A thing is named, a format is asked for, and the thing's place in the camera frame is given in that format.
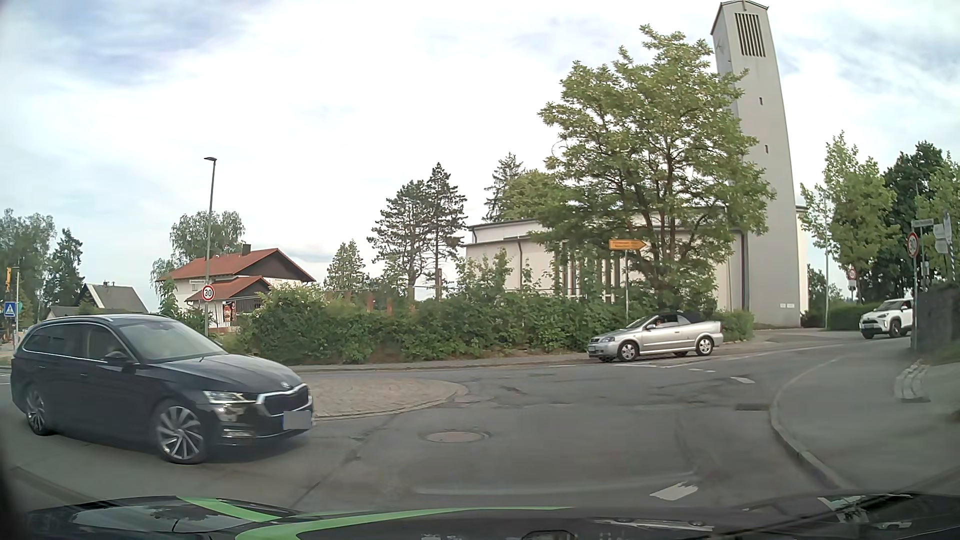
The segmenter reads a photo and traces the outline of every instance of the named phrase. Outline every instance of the sidewalk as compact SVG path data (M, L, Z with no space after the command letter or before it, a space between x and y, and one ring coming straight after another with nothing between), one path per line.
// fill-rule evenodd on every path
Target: sidewalk
M930 367L918 384L901 376L915 369L900 349L822 364L771 405L781 442L825 483L901 489L960 464L960 422L951 414L960 409L960 364ZM905 380L925 399L904 399Z

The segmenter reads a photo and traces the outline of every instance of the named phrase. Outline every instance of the street lamp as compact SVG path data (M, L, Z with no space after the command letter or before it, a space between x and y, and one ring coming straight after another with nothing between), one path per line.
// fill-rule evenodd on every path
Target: street lamp
M210 284L210 235L213 227L213 180L217 176L217 159L204 158L207 161L213 161L213 171L210 173L210 208L206 211L206 272L204 284ZM210 321L207 310L209 302L204 302L204 335L210 336Z

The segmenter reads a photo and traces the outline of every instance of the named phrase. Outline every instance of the street name sign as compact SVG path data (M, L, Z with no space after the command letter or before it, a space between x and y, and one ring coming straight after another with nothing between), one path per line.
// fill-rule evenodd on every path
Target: street name sign
M610 249L612 250L641 250L647 247L647 243L643 240L633 240L633 239L610 239Z

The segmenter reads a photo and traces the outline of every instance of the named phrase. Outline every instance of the road marking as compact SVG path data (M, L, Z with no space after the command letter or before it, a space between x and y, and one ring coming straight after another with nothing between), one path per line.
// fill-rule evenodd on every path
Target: road marking
M686 482L677 482L670 487L664 487L660 491L651 493L650 496L657 497L658 499L663 499L665 501L676 501L677 499L682 499L698 489L700 488L695 485L686 485Z

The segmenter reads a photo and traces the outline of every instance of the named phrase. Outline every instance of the road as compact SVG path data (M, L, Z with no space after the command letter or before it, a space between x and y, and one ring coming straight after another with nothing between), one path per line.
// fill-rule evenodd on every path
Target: road
M303 511L742 503L823 489L771 430L767 408L785 383L839 355L894 361L908 347L828 332L784 331L773 341L776 349L708 359L323 374L445 380L468 392L401 414L324 421L275 447L192 467L137 448L34 436L7 384L0 436L24 509L141 495Z

